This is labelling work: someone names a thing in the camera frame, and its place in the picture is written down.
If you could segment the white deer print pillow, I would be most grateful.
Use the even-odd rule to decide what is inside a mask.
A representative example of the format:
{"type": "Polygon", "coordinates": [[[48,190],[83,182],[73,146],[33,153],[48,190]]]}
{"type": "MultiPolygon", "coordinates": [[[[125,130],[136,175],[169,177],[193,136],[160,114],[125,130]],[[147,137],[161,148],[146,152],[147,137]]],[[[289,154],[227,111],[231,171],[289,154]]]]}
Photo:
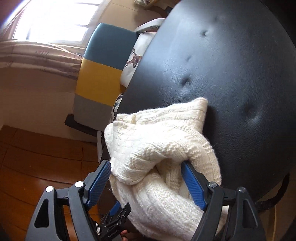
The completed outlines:
{"type": "Polygon", "coordinates": [[[125,88],[128,87],[147,47],[154,38],[155,34],[156,33],[153,32],[143,32],[138,36],[138,39],[132,48],[130,56],[123,68],[120,77],[120,84],[125,88]]]}

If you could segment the cream knitted sweater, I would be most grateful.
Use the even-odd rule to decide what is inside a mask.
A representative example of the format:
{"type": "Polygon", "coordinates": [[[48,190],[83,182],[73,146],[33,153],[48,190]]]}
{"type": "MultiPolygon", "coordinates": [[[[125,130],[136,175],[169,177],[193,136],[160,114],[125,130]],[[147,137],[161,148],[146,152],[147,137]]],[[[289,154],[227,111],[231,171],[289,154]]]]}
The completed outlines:
{"type": "Polygon", "coordinates": [[[203,136],[208,101],[203,97],[165,108],[118,114],[104,131],[112,193],[130,204],[129,220],[155,240],[190,240],[203,211],[181,174],[183,161],[209,181],[222,183],[217,157],[203,136]]]}

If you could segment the pink patterned curtain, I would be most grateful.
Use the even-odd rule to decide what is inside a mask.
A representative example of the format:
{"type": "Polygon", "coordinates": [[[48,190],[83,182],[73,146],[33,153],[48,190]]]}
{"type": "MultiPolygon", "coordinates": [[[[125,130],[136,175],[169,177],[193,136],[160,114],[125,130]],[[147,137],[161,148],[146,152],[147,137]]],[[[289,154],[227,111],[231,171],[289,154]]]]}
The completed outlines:
{"type": "Polygon", "coordinates": [[[1,68],[23,68],[78,79],[83,57],[53,44],[1,41],[1,68]]]}

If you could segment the geometric pattern pillow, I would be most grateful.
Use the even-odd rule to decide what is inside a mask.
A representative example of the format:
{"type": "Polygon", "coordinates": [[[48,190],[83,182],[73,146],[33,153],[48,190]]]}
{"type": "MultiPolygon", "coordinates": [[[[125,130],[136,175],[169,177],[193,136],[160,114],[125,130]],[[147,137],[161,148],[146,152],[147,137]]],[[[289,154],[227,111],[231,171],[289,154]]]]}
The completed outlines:
{"type": "Polygon", "coordinates": [[[113,122],[116,118],[116,115],[117,115],[117,111],[118,111],[118,108],[120,106],[120,103],[122,101],[122,98],[123,98],[123,93],[119,94],[119,96],[117,97],[113,107],[112,107],[112,110],[111,110],[111,117],[110,117],[110,123],[113,122]]]}

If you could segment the black leather ottoman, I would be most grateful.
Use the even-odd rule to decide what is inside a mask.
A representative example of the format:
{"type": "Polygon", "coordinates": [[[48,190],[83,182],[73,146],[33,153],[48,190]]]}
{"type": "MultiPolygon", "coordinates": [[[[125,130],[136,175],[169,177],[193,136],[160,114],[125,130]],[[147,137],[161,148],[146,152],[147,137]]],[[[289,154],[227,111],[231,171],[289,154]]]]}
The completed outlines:
{"type": "Polygon", "coordinates": [[[260,1],[181,1],[118,111],[208,100],[203,133],[222,184],[259,200],[295,165],[295,46],[260,1]]]}

